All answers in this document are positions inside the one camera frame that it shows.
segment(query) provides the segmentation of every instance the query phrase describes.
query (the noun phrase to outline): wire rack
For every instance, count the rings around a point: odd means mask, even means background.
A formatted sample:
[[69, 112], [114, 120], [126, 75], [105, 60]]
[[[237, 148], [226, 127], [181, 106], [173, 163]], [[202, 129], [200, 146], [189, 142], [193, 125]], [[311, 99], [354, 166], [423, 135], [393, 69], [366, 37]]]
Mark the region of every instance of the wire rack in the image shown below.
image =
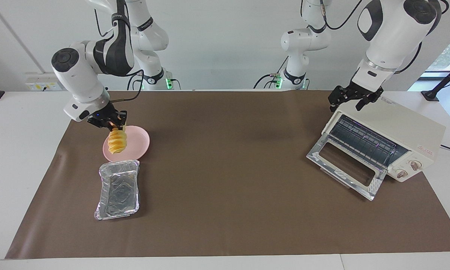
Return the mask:
[[387, 138], [342, 115], [330, 138], [375, 168], [387, 168], [394, 160], [397, 145]]

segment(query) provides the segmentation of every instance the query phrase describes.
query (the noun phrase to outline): brown table mat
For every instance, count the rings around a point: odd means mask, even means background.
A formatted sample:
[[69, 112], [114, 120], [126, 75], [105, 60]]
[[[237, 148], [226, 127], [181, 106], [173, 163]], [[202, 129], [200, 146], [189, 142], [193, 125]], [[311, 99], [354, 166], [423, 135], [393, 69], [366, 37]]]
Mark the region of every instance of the brown table mat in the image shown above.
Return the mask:
[[387, 178], [370, 202], [307, 160], [332, 115], [327, 95], [144, 92], [118, 103], [151, 147], [138, 213], [100, 222], [107, 130], [72, 121], [6, 258], [450, 251], [450, 219], [422, 173]]

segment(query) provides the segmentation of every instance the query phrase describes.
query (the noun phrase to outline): foil pan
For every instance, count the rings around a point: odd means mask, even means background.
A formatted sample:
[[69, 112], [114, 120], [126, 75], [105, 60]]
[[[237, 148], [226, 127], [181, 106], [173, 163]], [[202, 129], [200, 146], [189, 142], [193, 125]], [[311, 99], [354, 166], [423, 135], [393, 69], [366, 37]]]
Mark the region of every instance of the foil pan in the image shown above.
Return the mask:
[[102, 194], [95, 219], [116, 219], [135, 214], [139, 207], [137, 177], [140, 162], [110, 162], [100, 167]]

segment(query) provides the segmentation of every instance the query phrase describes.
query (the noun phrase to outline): oven knob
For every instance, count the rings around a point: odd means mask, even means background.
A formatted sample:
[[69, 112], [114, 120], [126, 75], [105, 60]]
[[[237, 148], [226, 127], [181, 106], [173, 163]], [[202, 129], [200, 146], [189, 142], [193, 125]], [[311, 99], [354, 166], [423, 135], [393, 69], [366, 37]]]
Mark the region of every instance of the oven knob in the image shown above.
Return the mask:
[[418, 171], [422, 168], [422, 164], [419, 161], [412, 160], [410, 161], [410, 166], [413, 169], [413, 171]]
[[398, 170], [396, 171], [396, 177], [397, 177], [398, 179], [403, 178], [403, 177], [406, 177], [407, 175], [408, 175], [408, 173], [407, 173], [406, 171], [403, 171], [402, 169], [398, 169]]

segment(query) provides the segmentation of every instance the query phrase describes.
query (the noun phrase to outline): table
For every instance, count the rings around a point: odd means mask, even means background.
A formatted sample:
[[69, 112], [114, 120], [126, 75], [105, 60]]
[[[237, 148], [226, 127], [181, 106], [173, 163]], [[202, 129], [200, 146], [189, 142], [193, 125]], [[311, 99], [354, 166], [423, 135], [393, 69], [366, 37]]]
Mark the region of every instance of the table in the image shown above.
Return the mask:
[[[386, 97], [447, 127], [443, 144], [450, 146], [450, 117], [439, 103], [425, 101], [416, 92], [386, 92]], [[9, 92], [0, 101], [0, 269], [48, 269], [77, 266], [131, 269], [450, 269], [447, 253], [392, 253], [322, 256], [250, 256], [192, 258], [90, 258], [4, 261], [11, 241], [43, 178], [69, 123], [62, 107], [68, 92]], [[10, 169], [8, 161], [20, 164]], [[425, 175], [450, 217], [450, 151], [439, 158]]]

